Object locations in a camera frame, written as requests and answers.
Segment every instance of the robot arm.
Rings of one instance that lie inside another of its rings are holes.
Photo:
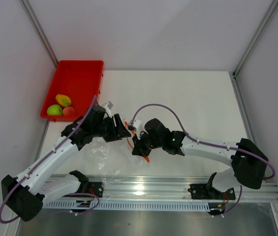
[[[106,142],[112,142],[131,137],[119,114],[111,115],[111,107],[111,103],[106,103],[103,106],[93,106],[86,119],[70,137],[70,133],[76,129],[81,118],[66,126],[56,143],[47,152],[51,153],[52,151],[49,158],[42,162],[43,158],[46,157],[46,155],[43,155],[15,178],[7,175],[1,181],[3,199],[6,198],[14,186],[17,184],[19,186],[9,197],[6,205],[24,221],[29,221],[39,213],[43,205],[55,199],[75,192],[87,193],[88,178],[78,171],[72,171],[56,182],[45,182],[68,158],[80,151],[86,144],[92,142],[93,138],[103,137]],[[56,147],[67,137],[69,139],[56,150]]]
[[[49,158],[42,162],[43,158],[46,158],[42,156],[15,178],[7,175],[1,182],[3,199],[11,194],[6,205],[24,221],[29,221],[39,213],[44,204],[70,193],[87,193],[88,178],[78,171],[72,171],[61,180],[45,182],[59,166],[90,143],[94,137],[103,137],[106,142],[131,137],[119,114],[111,115],[111,107],[111,103],[93,106],[85,120],[79,123],[80,127],[78,122],[81,118],[66,126],[49,150]],[[133,155],[145,157],[152,149],[162,148],[169,154],[201,156],[230,166],[224,172],[211,175],[204,194],[209,199],[222,199],[222,194],[235,186],[244,185],[253,189],[259,189],[261,186],[266,164],[236,149],[247,150],[265,160],[268,159],[247,139],[242,139],[239,143],[207,141],[212,144],[208,146],[203,144],[203,139],[198,142],[197,137],[192,137],[191,140],[184,132],[170,131],[156,118],[147,122],[144,127],[135,121],[134,127],[129,128],[136,129],[136,135],[133,137]]]
[[[222,199],[224,192],[240,185],[252,189],[261,187],[267,165],[238,149],[252,152],[266,161],[268,158],[248,139],[241,139],[239,143],[225,143],[192,135],[187,137],[182,131],[170,131],[156,118],[148,121],[144,128],[136,120],[130,129],[136,130],[133,155],[148,156],[152,149],[162,148],[169,154],[200,156],[228,165],[230,168],[226,171],[211,175],[206,185],[211,199]]]

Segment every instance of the yellow mango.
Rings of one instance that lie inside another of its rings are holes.
[[[60,104],[60,106],[69,107],[71,105],[71,99],[66,95],[57,94],[55,99]]]

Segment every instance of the plastic wrap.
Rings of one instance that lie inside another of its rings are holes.
[[[132,176],[138,168],[146,164],[144,158],[133,156],[131,151],[124,139],[106,143],[102,138],[98,138],[93,139],[88,147],[86,158],[98,168],[97,173],[102,176],[105,185]]]

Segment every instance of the red tray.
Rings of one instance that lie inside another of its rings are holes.
[[[100,93],[103,76],[103,61],[101,60],[62,60],[58,63],[49,91],[45,98],[41,117],[49,121],[73,122],[86,113],[94,95]],[[49,106],[58,104],[57,94],[67,95],[71,106],[75,109],[74,116],[49,116],[46,111]]]

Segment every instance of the white table surface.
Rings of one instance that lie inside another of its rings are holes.
[[[244,125],[228,72],[207,71],[105,71],[99,103],[111,101],[112,114],[131,120],[147,103],[172,108],[186,130],[206,139],[240,141]],[[137,119],[158,118],[170,130],[181,130],[166,109],[148,107]],[[42,147],[44,154],[60,136],[67,122],[50,122]],[[86,175],[207,177],[227,169],[225,164],[197,156],[169,155],[152,150],[150,162],[132,156],[126,140],[106,144],[95,139],[68,159],[55,174],[78,170]]]

